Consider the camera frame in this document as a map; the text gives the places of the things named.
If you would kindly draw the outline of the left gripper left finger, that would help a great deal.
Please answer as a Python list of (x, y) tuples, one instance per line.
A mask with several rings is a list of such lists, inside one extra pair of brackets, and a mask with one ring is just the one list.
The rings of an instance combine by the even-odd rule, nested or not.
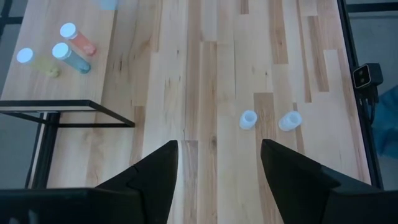
[(178, 141), (170, 140), (98, 188), (139, 192), (149, 223), (167, 223), (178, 171)]

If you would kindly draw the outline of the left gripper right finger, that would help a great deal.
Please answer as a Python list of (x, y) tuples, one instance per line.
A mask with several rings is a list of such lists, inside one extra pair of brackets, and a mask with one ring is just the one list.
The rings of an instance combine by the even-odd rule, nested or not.
[(322, 165), (271, 139), (263, 139), (261, 161), (285, 224), (321, 223), (330, 190), (340, 184)]

